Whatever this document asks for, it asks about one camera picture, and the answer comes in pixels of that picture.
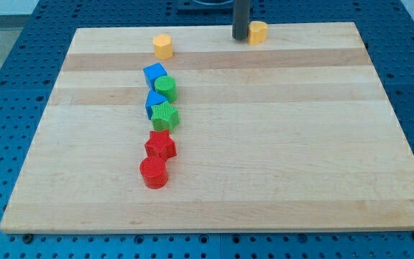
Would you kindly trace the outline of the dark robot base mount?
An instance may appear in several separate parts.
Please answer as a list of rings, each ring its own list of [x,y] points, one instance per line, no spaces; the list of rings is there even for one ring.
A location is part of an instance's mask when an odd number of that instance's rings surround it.
[[[177,14],[232,14],[234,0],[174,0]]]

